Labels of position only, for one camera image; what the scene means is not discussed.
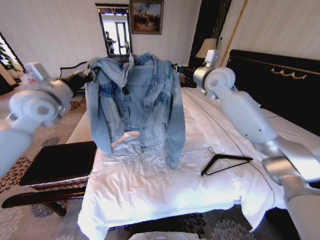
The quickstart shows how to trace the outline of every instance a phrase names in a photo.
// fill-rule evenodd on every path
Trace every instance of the picture frame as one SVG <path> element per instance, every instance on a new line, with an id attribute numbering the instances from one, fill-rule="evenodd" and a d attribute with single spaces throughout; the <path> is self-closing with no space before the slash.
<path id="1" fill-rule="evenodd" d="M 130 0 L 133 34 L 162 34 L 164 0 Z"/>

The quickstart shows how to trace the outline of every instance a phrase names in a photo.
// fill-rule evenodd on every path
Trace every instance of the mirror frame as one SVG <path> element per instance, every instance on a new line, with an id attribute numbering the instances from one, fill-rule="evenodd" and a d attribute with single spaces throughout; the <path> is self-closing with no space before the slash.
<path id="1" fill-rule="evenodd" d="M 103 39 L 104 39 L 104 44 L 105 44 L 105 48 L 106 48 L 106 52 L 108 54 L 109 58 L 128 58 L 130 55 L 129 54 L 110 54 L 109 53 L 109 48 L 108 48 L 108 44 L 107 44 L 107 38 L 106 38 L 106 33 L 105 33 L 105 29 L 104 29 L 104 23 L 101 17 L 101 13 L 100 13 L 100 7 L 101 8 L 117 8 L 117 7 L 121 7 L 121 8 L 127 8 L 127 22 L 128 22 L 128 32 L 129 32 L 129 41 L 130 41 L 130 53 L 132 53 L 132 40 L 131 40 L 131 23 L 130 23 L 130 8 L 129 8 L 129 4 L 115 4 L 115 3 L 95 3 L 95 6 L 97 7 L 97 12 L 99 14 L 99 19 L 100 19 L 100 25 L 101 25 L 101 29 L 102 29 L 102 35 L 103 35 Z"/>

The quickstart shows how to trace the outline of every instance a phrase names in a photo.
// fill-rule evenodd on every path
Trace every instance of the mirror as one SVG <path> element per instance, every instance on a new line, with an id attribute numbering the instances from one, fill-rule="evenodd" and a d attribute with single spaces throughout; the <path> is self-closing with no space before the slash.
<path id="1" fill-rule="evenodd" d="M 129 5 L 96 3 L 107 54 L 128 57 L 132 53 Z"/>

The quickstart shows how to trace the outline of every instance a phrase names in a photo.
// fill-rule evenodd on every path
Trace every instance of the wall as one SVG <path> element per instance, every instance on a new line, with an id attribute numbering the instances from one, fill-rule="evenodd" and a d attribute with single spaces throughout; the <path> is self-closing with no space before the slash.
<path id="1" fill-rule="evenodd" d="M 2 0 L 0 29 L 22 63 L 41 62 L 56 77 L 60 67 L 107 55 L 95 2 L 129 0 Z M 162 35 L 133 34 L 133 53 L 188 63 L 200 4 L 165 0 Z"/>
<path id="2" fill-rule="evenodd" d="M 233 0 L 221 36 L 220 65 L 245 0 Z M 248 0 L 229 50 L 320 59 L 319 0 Z"/>

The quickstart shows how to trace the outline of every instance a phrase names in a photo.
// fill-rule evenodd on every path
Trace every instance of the denim jacket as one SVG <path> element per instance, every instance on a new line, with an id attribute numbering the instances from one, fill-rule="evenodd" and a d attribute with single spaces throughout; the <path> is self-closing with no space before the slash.
<path id="1" fill-rule="evenodd" d="M 85 95 L 91 137 L 108 156 L 111 143 L 139 131 L 141 151 L 166 144 L 166 162 L 175 168 L 185 144 L 185 115 L 179 78 L 170 61 L 145 53 L 117 63 L 100 58 L 100 68 Z"/>

